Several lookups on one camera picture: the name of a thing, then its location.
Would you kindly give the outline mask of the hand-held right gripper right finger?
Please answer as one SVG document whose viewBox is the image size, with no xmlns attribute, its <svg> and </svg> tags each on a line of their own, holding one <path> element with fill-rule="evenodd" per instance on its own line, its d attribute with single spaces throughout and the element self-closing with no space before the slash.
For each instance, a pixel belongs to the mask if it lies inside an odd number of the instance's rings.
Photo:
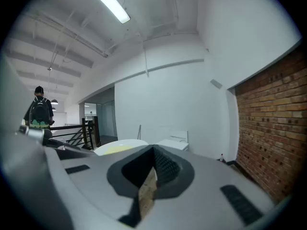
<svg viewBox="0 0 307 230">
<path fill-rule="evenodd" d="M 275 207 L 258 185 L 224 163 L 189 151 L 165 148 L 189 161 L 194 168 L 192 184 L 179 197 L 155 200 L 141 221 L 143 230 L 238 230 L 244 223 L 220 190 L 234 185 L 266 214 Z"/>
</svg>

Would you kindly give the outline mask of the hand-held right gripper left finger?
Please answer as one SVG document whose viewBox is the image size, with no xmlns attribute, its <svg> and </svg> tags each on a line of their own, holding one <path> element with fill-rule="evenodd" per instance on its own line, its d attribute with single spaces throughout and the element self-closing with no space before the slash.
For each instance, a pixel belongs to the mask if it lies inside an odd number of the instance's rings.
<svg viewBox="0 0 307 230">
<path fill-rule="evenodd" d="M 154 229 L 153 213 L 141 218 L 138 195 L 118 195 L 107 179 L 112 164 L 148 149 L 60 160 L 55 149 L 44 148 L 44 224 L 57 230 Z"/>
</svg>

